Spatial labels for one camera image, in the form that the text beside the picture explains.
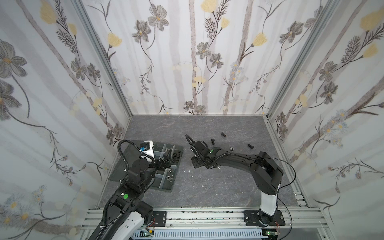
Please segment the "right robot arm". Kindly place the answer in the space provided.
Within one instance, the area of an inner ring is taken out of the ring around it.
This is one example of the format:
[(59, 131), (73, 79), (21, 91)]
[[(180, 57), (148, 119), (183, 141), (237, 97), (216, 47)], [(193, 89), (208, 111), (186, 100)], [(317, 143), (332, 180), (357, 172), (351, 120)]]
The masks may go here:
[(191, 158), (194, 168), (231, 167), (250, 173), (261, 193), (261, 205), (257, 213), (256, 224), (267, 227), (275, 221), (278, 211), (278, 192), (281, 188), (284, 171), (265, 152), (257, 155), (245, 155), (209, 146), (205, 142), (187, 138), (194, 153)]

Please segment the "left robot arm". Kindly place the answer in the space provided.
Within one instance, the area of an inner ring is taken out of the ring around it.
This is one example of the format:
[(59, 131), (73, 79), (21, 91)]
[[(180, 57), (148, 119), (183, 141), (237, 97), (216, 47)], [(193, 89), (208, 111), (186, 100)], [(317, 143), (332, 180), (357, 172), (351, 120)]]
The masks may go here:
[(131, 240), (145, 226), (150, 237), (155, 233), (154, 208), (143, 201), (146, 191), (155, 182), (156, 172), (170, 168), (169, 158), (147, 160), (140, 156), (127, 170), (126, 176), (107, 201), (100, 223), (90, 240)]

